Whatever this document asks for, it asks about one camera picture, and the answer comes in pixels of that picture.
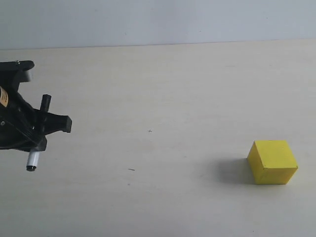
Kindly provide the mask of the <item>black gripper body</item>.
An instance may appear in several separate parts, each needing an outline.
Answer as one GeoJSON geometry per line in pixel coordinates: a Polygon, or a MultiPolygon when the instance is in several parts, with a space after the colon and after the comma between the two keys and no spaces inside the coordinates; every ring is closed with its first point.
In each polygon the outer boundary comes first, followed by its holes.
{"type": "Polygon", "coordinates": [[[0,148],[29,152],[44,135],[35,109],[14,90],[0,86],[0,148]]]}

